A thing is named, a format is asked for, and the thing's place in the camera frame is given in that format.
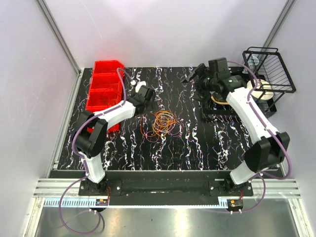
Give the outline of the white green bowl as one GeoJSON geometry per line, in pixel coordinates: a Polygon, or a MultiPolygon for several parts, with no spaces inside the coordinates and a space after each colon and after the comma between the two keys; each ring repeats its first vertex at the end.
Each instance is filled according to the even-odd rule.
{"type": "Polygon", "coordinates": [[[270,91],[272,90],[272,87],[266,80],[260,79],[256,88],[258,90],[251,92],[251,96],[254,99],[258,99],[259,101],[268,101],[273,98],[274,93],[270,91]]]}

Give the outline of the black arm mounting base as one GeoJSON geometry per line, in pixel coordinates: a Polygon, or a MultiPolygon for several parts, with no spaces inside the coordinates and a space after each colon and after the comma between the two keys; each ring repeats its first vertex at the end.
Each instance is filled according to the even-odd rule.
{"type": "Polygon", "coordinates": [[[227,171],[106,171],[99,185],[79,181],[68,197],[110,196],[111,207],[217,207],[224,198],[253,196],[249,182],[235,185],[227,171]]]}

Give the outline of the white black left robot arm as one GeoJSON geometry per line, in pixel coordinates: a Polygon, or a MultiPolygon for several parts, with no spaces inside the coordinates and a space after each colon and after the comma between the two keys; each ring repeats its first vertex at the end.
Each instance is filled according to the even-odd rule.
{"type": "Polygon", "coordinates": [[[84,111],[80,115],[72,139],[72,150],[80,157],[86,178],[90,181],[89,189],[95,195],[102,195],[107,188],[103,181],[106,174],[101,162],[101,151],[108,130],[122,121],[152,111],[155,96],[155,90],[142,81],[131,96],[124,96],[118,104],[95,113],[84,111]]]}

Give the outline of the black rack tray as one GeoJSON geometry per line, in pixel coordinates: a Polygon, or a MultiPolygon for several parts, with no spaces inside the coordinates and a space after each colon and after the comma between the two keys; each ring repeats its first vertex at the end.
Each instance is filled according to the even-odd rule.
{"type": "MultiPolygon", "coordinates": [[[[243,73],[241,70],[241,67],[231,67],[230,68],[232,76],[239,75],[242,77],[242,79],[247,82],[247,88],[248,90],[252,89],[252,83],[249,79],[249,75],[246,73],[243,73]]],[[[278,100],[283,96],[283,94],[279,94],[274,92],[274,96],[272,99],[268,101],[259,101],[258,99],[253,100],[258,105],[259,109],[262,111],[262,113],[267,117],[270,118],[277,112],[276,103],[278,100]]],[[[227,116],[236,116],[236,112],[231,108],[231,106],[228,105],[220,105],[216,104],[212,99],[209,99],[208,102],[204,102],[202,105],[203,113],[205,115],[227,115],[227,116]]]]}

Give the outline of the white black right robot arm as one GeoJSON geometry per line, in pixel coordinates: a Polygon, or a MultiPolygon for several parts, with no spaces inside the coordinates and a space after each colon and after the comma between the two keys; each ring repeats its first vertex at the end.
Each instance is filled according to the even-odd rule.
{"type": "Polygon", "coordinates": [[[212,95],[224,99],[243,122],[252,142],[243,162],[224,180],[223,188],[235,196],[256,175],[280,164],[288,157],[289,135],[280,133],[265,117],[252,98],[245,80],[232,73],[226,58],[199,64],[182,83],[194,82],[195,99],[206,102],[212,95]]]}

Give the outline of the clear glass cup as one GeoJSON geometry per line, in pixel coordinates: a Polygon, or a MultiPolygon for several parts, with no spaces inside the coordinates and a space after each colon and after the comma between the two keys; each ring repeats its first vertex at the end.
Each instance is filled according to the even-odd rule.
{"type": "Polygon", "coordinates": [[[260,60],[251,54],[246,55],[245,65],[253,72],[257,73],[257,66],[259,65],[260,60]]]}

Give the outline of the red plastic compartment bin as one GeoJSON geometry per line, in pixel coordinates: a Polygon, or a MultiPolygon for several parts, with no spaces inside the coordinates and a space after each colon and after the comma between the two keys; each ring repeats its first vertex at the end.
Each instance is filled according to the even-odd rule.
{"type": "Polygon", "coordinates": [[[123,97],[120,77],[123,72],[117,68],[124,65],[117,60],[96,61],[94,63],[85,109],[92,113],[118,104],[123,97]]]}

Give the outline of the floral patterned cushion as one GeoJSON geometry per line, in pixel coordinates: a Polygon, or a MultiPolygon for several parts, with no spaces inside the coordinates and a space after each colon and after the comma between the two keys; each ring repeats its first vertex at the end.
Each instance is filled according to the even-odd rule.
{"type": "Polygon", "coordinates": [[[220,105],[228,105],[229,103],[218,93],[216,92],[210,92],[211,99],[214,101],[216,104],[220,105]]]}

